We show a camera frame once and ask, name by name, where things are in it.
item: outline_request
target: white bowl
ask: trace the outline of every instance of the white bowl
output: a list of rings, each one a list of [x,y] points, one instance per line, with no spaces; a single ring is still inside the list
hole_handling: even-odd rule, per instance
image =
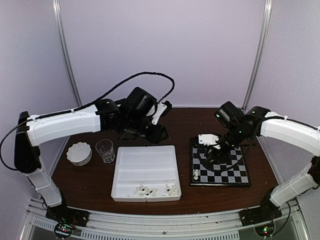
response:
[[[69,147],[66,158],[75,166],[86,165],[92,157],[92,150],[89,144],[78,142]]]

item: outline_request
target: dark brown tabletop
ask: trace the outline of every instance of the dark brown tabletop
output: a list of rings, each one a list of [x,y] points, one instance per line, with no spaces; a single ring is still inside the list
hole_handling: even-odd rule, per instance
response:
[[[114,131],[71,136],[53,174],[53,180],[71,207],[119,214],[177,215],[228,211],[260,204],[267,190],[277,185],[274,173],[259,144],[246,156],[250,187],[189,186],[190,137],[198,134],[226,132],[214,118],[214,108],[174,108],[161,119],[169,138],[160,145],[174,145],[182,196],[170,202],[115,202],[111,198],[115,162],[103,163],[95,151],[101,139],[111,139],[115,150],[120,146],[150,146],[143,138],[117,142]],[[92,159],[85,166],[74,166],[68,160],[68,148],[77,142],[91,145]]]

